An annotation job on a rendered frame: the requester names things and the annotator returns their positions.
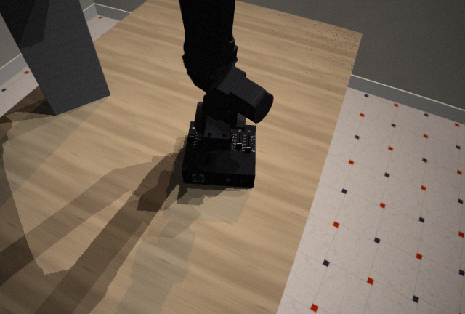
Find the black lighting desk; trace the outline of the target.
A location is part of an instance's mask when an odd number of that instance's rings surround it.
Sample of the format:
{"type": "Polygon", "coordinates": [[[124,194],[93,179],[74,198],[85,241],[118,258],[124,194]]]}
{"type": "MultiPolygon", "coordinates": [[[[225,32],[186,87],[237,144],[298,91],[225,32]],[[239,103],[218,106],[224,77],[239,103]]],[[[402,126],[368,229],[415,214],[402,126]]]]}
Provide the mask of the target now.
{"type": "Polygon", "coordinates": [[[184,183],[253,188],[256,174],[256,126],[232,129],[229,149],[210,153],[204,149],[204,134],[190,128],[182,165],[184,183]]]}

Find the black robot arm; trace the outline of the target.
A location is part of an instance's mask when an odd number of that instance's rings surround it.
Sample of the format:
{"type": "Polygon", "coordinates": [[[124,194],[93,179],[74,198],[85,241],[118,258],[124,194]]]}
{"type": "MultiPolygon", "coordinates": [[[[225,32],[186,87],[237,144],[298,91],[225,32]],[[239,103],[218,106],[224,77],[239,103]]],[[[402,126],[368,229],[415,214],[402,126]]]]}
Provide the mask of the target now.
{"type": "Polygon", "coordinates": [[[273,95],[235,67],[235,0],[179,0],[179,5],[185,29],[183,63],[194,85],[206,92],[204,149],[223,153],[229,149],[229,129],[236,128],[238,113],[258,124],[270,111],[273,95]],[[228,106],[212,105],[206,97],[228,106]]]}

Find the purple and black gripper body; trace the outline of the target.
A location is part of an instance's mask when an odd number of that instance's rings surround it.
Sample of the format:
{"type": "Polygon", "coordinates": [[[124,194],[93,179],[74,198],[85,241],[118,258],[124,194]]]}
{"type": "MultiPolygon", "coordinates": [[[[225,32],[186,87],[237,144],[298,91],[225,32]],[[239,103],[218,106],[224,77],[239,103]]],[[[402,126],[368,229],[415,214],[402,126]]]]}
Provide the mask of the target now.
{"type": "MultiPolygon", "coordinates": [[[[209,103],[211,103],[212,105],[218,106],[218,107],[228,106],[228,103],[223,104],[223,105],[217,105],[217,103],[210,101],[208,97],[206,97],[206,99],[208,100],[209,103]]],[[[196,113],[195,113],[195,121],[194,121],[196,132],[199,134],[205,134],[205,128],[206,128],[205,126],[203,126],[202,104],[203,102],[198,102],[197,104],[196,113]]],[[[245,127],[246,127],[246,117],[238,113],[236,129],[242,129],[242,132],[244,132],[245,127]]]]}

